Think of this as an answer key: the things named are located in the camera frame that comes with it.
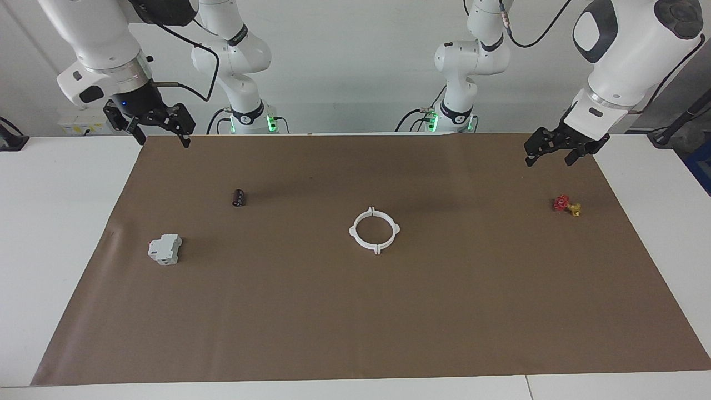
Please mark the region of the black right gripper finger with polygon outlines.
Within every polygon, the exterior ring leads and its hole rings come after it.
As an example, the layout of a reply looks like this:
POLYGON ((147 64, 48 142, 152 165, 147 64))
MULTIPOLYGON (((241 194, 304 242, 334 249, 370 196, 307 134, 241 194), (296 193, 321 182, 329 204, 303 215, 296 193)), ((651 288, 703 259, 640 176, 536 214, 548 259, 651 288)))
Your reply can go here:
POLYGON ((117 106, 104 106, 104 115, 107 117, 107 121, 112 129, 131 135, 140 146, 145 144, 147 137, 142 129, 140 129, 139 120, 137 118, 132 117, 129 121, 117 106))
POLYGON ((169 109, 169 131, 173 132, 184 148, 188 148, 191 143, 191 135, 194 132, 196 123, 188 111, 185 104, 177 103, 169 109))

